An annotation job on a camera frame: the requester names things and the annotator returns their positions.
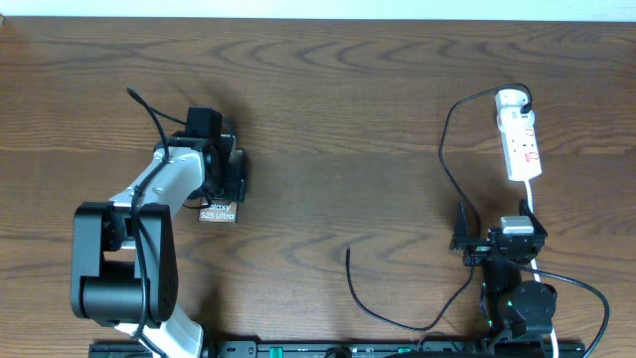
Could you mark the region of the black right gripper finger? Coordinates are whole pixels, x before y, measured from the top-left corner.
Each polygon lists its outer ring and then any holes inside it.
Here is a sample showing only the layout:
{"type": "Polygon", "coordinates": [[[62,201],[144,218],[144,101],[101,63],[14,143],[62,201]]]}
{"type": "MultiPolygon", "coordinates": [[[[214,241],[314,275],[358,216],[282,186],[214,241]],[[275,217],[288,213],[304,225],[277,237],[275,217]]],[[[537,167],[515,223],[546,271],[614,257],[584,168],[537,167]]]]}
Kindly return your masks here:
{"type": "Polygon", "coordinates": [[[526,216],[530,219],[534,229],[538,229],[541,226],[540,222],[537,220],[536,216],[530,209],[529,202],[526,199],[520,200],[519,213],[521,216],[526,216]]]}
{"type": "Polygon", "coordinates": [[[457,205],[456,219],[453,229],[454,239],[469,239],[470,231],[464,205],[459,202],[457,205]]]}

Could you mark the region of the bronze Galaxy smartphone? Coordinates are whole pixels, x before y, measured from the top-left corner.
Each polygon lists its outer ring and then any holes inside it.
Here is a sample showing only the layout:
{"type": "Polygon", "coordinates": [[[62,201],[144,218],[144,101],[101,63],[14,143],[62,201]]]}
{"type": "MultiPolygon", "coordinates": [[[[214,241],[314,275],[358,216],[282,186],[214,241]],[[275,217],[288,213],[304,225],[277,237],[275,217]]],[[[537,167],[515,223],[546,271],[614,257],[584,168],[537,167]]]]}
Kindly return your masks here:
{"type": "Polygon", "coordinates": [[[207,223],[235,223],[238,219],[239,203],[226,198],[226,178],[229,168],[229,157],[235,149],[229,151],[223,162],[223,183],[206,184],[202,199],[199,221],[207,223]]]}

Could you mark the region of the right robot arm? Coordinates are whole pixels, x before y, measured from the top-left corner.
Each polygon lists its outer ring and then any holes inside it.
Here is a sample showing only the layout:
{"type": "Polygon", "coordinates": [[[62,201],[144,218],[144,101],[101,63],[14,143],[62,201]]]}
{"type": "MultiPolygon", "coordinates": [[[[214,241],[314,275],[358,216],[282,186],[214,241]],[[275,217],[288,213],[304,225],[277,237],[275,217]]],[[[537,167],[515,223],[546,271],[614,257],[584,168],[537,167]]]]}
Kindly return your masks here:
{"type": "Polygon", "coordinates": [[[463,204],[457,207],[449,248],[463,253],[463,264],[483,272],[480,303],[491,332],[480,349],[491,355],[519,353],[523,345],[540,347],[553,332],[556,289],[533,279],[523,280],[545,244],[548,233],[523,200],[517,216],[503,217],[485,239],[469,234],[463,204]]]}

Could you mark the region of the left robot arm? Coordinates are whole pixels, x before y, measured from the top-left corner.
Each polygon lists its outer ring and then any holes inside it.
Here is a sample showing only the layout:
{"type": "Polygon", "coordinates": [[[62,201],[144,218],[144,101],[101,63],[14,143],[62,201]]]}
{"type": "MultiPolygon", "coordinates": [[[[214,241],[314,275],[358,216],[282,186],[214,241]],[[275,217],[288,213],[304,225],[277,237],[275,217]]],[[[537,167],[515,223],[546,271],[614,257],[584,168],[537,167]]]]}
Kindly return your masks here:
{"type": "Polygon", "coordinates": [[[220,210],[226,221],[246,192],[245,154],[231,122],[192,106],[185,127],[164,137],[148,167],[105,202],[74,216],[71,307],[129,336],[94,343],[91,357],[214,357],[204,327],[178,305],[173,220],[182,208],[220,210]]]}

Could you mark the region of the white charger plug adapter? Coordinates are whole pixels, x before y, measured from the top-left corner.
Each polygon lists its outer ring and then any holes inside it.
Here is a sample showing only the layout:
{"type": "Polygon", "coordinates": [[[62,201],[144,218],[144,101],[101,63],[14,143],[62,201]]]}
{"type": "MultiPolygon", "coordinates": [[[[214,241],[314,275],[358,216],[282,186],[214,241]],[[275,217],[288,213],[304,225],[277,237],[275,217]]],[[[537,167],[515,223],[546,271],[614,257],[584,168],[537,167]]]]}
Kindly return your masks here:
{"type": "Polygon", "coordinates": [[[523,107],[529,103],[529,97],[519,89],[501,89],[495,94],[495,103],[500,112],[504,107],[523,107]]]}

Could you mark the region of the white power strip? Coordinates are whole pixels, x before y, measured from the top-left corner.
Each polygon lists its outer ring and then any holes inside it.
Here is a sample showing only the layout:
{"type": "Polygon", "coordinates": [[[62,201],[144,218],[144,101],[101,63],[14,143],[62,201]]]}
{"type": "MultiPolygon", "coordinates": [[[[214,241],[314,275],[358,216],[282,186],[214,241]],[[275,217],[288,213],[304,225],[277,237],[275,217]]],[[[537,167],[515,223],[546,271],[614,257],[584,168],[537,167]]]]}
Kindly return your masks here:
{"type": "Polygon", "coordinates": [[[521,113],[517,106],[504,106],[497,115],[508,179],[530,181],[542,174],[532,111],[521,113]]]}

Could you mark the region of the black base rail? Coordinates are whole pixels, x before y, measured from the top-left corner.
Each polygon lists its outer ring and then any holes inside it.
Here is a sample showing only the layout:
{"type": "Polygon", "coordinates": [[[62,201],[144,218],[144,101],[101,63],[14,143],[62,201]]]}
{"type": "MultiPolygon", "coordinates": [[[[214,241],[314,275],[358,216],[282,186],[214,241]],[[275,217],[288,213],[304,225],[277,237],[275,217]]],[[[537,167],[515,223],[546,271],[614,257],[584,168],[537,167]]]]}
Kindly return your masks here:
{"type": "MultiPolygon", "coordinates": [[[[582,343],[560,343],[558,357],[583,357],[582,343]]],[[[87,357],[158,357],[139,343],[101,342],[89,345],[87,357]]],[[[553,357],[550,345],[542,343],[498,343],[495,355],[486,345],[475,342],[426,339],[421,343],[336,342],[336,343],[257,343],[216,341],[200,357],[219,358],[322,358],[322,357],[553,357]]]]}

